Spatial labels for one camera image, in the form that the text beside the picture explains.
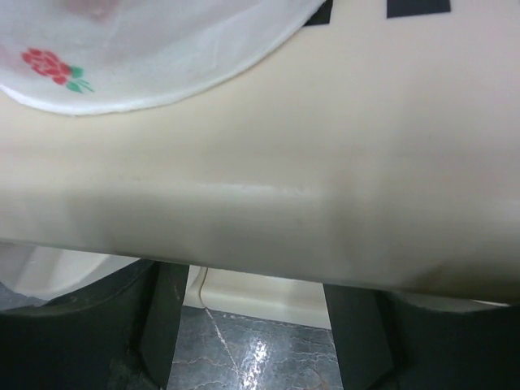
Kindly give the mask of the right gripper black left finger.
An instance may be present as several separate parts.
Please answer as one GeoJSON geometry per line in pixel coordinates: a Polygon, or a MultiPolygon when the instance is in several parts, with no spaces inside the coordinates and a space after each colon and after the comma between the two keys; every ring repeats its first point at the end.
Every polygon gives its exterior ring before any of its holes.
{"type": "Polygon", "coordinates": [[[141,259],[40,306],[1,313],[3,389],[164,389],[189,275],[141,259]]]}

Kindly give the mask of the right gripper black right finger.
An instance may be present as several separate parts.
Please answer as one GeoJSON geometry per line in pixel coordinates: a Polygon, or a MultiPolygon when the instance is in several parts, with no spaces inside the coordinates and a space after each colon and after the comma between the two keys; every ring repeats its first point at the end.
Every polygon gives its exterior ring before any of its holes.
{"type": "Polygon", "coordinates": [[[323,287],[346,389],[517,389],[517,304],[323,287]]]}

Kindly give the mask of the plain white roll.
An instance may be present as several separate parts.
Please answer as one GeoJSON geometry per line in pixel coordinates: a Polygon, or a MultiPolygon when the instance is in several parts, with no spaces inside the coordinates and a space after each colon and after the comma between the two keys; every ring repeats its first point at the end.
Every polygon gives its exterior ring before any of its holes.
{"type": "Polygon", "coordinates": [[[41,306],[125,268],[137,258],[1,244],[1,310],[41,306]]]}

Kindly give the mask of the white roll with pink core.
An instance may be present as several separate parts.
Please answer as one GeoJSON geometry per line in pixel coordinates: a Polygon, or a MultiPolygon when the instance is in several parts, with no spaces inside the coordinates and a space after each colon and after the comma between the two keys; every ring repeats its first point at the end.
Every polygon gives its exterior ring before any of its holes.
{"type": "Polygon", "coordinates": [[[1,89],[60,115],[171,104],[248,70],[320,7],[319,1],[4,1],[1,89]]]}

